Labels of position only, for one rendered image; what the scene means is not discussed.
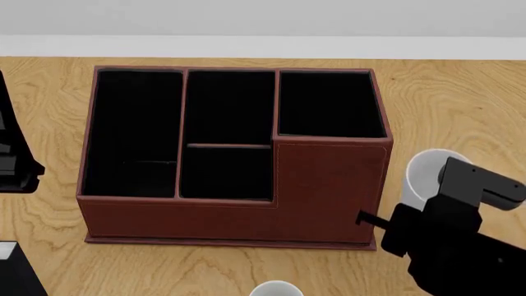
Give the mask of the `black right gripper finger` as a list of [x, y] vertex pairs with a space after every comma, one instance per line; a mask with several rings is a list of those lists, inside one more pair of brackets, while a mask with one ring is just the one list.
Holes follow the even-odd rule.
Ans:
[[378, 216], [374, 216], [373, 214], [369, 214], [366, 211], [362, 211], [362, 210], [358, 212], [358, 216], [356, 218], [356, 225], [361, 225], [361, 224], [370, 224], [380, 229], [389, 228], [388, 220], [382, 219], [381, 217], [378, 217]]

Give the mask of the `white mug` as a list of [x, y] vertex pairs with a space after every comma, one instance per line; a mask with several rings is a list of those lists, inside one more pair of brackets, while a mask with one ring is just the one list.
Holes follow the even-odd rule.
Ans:
[[257, 285], [249, 296], [304, 296], [295, 285], [283, 280], [269, 280]]
[[405, 169], [401, 203], [422, 211], [427, 200], [438, 193], [438, 175], [449, 157], [472, 163], [452, 150], [430, 149], [416, 154]]

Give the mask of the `brown leather desk caddy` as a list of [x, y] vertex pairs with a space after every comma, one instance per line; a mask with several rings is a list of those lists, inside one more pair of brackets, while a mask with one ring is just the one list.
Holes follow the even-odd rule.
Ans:
[[393, 144], [371, 69], [97, 66], [85, 240], [372, 250]]

